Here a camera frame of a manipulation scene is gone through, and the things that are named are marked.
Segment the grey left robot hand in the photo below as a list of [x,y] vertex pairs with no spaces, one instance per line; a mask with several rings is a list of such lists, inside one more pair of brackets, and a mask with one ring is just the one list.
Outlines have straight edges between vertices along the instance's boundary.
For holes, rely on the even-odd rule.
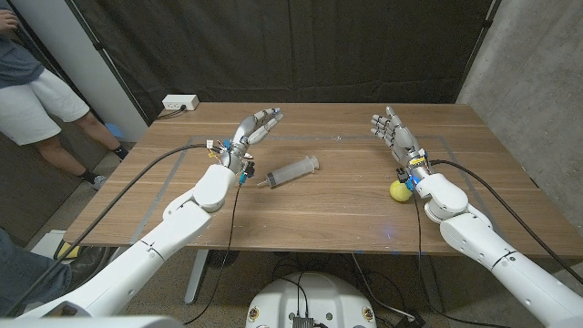
[[243,119],[230,140],[230,148],[220,155],[222,165],[235,174],[241,172],[249,146],[265,139],[282,118],[280,108],[267,108]]

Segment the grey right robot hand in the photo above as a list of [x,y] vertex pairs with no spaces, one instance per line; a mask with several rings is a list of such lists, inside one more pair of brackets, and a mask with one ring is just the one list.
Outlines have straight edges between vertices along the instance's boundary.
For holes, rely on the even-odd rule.
[[431,175],[426,152],[390,106],[386,107],[385,116],[373,115],[371,123],[371,132],[391,149],[414,185]]

